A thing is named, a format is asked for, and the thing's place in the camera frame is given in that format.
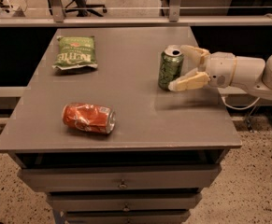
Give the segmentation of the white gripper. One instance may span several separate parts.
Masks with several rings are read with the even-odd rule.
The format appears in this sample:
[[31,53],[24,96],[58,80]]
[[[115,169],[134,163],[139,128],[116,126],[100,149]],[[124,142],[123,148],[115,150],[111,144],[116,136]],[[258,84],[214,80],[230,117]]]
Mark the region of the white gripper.
[[180,49],[191,66],[204,69],[200,72],[194,68],[168,85],[170,91],[187,91],[201,89],[207,84],[211,87],[226,88],[231,84],[235,68],[236,56],[227,52],[210,54],[207,49],[189,45],[181,45]]

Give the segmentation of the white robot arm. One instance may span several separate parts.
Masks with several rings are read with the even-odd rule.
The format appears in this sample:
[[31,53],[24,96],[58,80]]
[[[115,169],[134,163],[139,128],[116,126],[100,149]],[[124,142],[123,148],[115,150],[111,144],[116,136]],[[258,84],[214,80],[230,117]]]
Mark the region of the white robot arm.
[[272,100],[272,55],[265,61],[229,52],[210,53],[189,45],[180,45],[178,49],[195,68],[171,81],[168,85],[171,91],[196,90],[206,85],[236,87],[254,97]]

